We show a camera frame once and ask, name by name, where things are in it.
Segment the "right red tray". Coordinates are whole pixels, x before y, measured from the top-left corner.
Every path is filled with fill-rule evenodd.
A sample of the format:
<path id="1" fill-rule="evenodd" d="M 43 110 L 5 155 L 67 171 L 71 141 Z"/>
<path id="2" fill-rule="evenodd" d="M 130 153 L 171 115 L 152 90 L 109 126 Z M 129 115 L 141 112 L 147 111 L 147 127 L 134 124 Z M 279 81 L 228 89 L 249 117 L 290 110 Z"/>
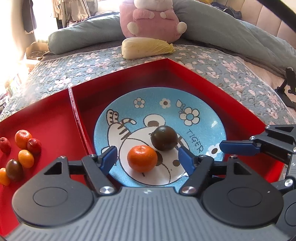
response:
<path id="1" fill-rule="evenodd" d="M 184 66 L 163 59 L 126 68 L 69 90 L 77 125 L 88 152 L 101 154 L 116 146 L 118 160 L 110 175 L 125 186 L 180 188 L 188 175 L 178 148 L 158 151 L 158 165 L 149 173 L 134 172 L 129 150 L 150 145 L 158 127 L 172 127 L 178 146 L 193 154 L 224 159 L 223 140 L 246 140 L 265 124 L 241 103 Z"/>

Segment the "plush napa cabbage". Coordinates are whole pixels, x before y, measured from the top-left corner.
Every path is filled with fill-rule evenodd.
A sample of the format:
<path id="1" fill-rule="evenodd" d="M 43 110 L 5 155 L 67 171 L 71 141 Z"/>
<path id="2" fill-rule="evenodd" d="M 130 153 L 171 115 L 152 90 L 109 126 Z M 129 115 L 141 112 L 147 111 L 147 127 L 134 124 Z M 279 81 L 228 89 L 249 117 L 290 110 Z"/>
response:
<path id="1" fill-rule="evenodd" d="M 173 44 L 153 38 L 131 37 L 123 40 L 121 44 L 121 54 L 127 60 L 171 54 L 174 52 L 175 48 Z"/>

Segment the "hanging clothes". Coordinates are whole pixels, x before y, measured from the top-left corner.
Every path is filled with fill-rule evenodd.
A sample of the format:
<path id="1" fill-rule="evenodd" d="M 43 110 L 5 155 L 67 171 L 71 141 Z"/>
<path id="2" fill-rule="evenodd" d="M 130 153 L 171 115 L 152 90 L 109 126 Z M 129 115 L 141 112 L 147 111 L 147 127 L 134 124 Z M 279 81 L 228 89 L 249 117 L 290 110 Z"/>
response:
<path id="1" fill-rule="evenodd" d="M 52 0 L 54 17 L 62 28 L 94 16 L 98 11 L 96 0 Z"/>

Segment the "grey green long pillow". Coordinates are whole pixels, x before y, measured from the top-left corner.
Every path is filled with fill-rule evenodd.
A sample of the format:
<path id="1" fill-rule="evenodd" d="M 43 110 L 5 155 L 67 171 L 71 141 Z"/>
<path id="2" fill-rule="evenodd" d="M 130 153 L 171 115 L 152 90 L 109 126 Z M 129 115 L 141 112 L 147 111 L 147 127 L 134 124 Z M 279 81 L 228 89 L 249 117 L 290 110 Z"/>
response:
<path id="1" fill-rule="evenodd" d="M 287 41 L 245 21 L 237 20 L 221 10 L 198 1 L 173 1 L 179 21 L 187 24 L 180 38 L 202 42 L 239 54 L 279 73 L 295 68 L 295 48 Z M 48 48 L 63 54 L 87 46 L 123 40 L 120 12 L 96 17 L 49 36 Z"/>

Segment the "yellow orange kumquat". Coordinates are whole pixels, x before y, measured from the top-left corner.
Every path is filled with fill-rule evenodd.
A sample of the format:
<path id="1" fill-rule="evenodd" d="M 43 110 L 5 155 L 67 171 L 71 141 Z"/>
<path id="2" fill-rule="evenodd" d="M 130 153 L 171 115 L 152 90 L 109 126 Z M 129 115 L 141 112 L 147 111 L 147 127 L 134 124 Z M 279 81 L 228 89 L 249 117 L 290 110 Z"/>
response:
<path id="1" fill-rule="evenodd" d="M 6 173 L 5 168 L 0 168 L 0 184 L 4 186 L 8 186 L 11 180 Z"/>
<path id="2" fill-rule="evenodd" d="M 34 165 L 34 156 L 28 150 L 20 150 L 18 161 L 24 168 L 31 168 Z"/>

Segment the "pink plush toy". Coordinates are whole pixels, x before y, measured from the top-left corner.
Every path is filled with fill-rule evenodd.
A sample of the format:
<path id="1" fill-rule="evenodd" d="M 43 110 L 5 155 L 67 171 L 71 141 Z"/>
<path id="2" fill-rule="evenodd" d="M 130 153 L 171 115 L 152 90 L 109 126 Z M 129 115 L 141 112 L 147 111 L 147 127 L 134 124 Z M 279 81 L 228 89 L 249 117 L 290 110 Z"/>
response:
<path id="1" fill-rule="evenodd" d="M 171 44 L 187 30 L 187 24 L 175 14 L 172 0 L 123 1 L 119 12 L 126 38 L 153 38 Z"/>

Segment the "blue tiger plate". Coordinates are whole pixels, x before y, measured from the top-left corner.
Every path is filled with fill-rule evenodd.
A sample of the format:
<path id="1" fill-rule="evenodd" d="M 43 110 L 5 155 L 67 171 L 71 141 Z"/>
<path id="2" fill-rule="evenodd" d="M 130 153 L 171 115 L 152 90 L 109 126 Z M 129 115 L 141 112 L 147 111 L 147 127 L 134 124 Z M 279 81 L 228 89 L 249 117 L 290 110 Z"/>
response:
<path id="1" fill-rule="evenodd" d="M 122 95 L 100 114 L 94 129 L 96 153 L 117 148 L 117 160 L 109 173 L 128 187 L 180 189 L 189 176 L 179 161 L 179 149 L 222 161 L 219 145 L 225 139 L 222 121 L 208 104 L 190 93 L 165 87 Z M 151 171 L 135 171 L 128 163 L 128 153 L 136 146 L 150 147 L 156 153 L 158 161 Z"/>

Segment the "orange mandarin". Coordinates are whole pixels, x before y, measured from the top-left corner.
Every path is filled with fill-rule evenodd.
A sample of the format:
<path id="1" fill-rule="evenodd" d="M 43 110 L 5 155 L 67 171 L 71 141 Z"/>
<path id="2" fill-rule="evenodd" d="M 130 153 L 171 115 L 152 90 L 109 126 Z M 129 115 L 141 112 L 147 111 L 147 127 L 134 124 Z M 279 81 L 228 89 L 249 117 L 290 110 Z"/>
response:
<path id="1" fill-rule="evenodd" d="M 20 149 L 27 149 L 28 140 L 32 138 L 32 135 L 27 130 L 19 130 L 15 134 L 15 143 Z"/>
<path id="2" fill-rule="evenodd" d="M 139 173 L 151 171 L 158 162 L 156 151 L 150 146 L 134 146 L 127 154 L 127 162 L 130 168 Z"/>

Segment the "small red plum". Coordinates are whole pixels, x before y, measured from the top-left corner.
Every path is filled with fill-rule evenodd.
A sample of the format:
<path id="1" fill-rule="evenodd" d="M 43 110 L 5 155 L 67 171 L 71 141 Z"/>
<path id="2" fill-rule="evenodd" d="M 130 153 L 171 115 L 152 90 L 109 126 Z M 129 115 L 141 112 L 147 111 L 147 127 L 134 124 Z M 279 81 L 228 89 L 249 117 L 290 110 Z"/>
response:
<path id="1" fill-rule="evenodd" d="M 34 155 L 41 153 L 42 144 L 37 138 L 30 138 L 27 142 L 27 150 Z"/>

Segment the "dark brown tomato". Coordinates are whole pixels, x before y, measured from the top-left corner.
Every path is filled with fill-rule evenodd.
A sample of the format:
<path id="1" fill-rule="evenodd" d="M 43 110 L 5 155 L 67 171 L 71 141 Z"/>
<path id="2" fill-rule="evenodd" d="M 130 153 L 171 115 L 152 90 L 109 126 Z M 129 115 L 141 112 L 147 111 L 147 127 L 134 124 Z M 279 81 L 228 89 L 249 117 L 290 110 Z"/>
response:
<path id="1" fill-rule="evenodd" d="M 15 159 L 11 159 L 6 164 L 6 174 L 13 181 L 20 181 L 23 178 L 23 167 Z"/>

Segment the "orange mandarin top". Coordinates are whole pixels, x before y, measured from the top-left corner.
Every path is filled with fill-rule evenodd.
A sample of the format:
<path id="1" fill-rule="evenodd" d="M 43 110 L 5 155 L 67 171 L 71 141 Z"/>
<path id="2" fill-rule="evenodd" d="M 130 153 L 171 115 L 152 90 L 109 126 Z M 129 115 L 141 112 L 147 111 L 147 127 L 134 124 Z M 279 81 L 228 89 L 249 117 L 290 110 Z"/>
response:
<path id="1" fill-rule="evenodd" d="M 15 134 L 15 143 L 20 149 L 27 149 L 28 140 L 32 138 L 32 135 L 27 130 L 19 130 Z"/>

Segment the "black phone stand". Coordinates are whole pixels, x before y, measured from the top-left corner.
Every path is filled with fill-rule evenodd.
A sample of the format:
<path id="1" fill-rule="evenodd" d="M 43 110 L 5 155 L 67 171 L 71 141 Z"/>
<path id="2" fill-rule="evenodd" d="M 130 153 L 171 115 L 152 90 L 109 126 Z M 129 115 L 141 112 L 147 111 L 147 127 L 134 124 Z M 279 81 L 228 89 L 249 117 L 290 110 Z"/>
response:
<path id="1" fill-rule="evenodd" d="M 295 95 L 295 72 L 292 67 L 287 67 L 285 69 L 284 81 L 275 89 L 275 92 L 287 107 L 295 109 L 295 102 L 292 101 L 285 92 L 285 87 L 287 85 L 290 87 L 287 92 Z"/>

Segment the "small red apple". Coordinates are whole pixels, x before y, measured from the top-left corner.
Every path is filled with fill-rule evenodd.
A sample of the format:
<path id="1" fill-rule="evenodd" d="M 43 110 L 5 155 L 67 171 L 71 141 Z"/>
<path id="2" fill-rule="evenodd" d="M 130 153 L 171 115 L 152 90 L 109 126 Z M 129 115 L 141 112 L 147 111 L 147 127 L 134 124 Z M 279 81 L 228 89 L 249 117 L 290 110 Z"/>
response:
<path id="1" fill-rule="evenodd" d="M 11 144 L 7 138 L 5 137 L 0 138 L 0 149 L 3 153 L 7 155 L 11 152 Z"/>

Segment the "floral quilt bedspread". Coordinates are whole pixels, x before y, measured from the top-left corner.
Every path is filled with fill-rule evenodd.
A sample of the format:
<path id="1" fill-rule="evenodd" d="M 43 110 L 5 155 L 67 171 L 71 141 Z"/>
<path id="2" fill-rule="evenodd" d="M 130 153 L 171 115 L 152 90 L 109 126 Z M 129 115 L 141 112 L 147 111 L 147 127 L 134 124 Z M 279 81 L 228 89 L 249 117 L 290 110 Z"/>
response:
<path id="1" fill-rule="evenodd" d="M 295 111 L 286 107 L 274 91 L 281 79 L 265 69 L 219 50 L 194 45 L 176 45 L 175 52 L 168 58 L 224 90 L 264 123 L 295 123 Z M 154 57 L 125 60 L 120 47 L 46 59 L 36 65 L 8 100 L 1 119 L 61 90 L 151 61 Z"/>

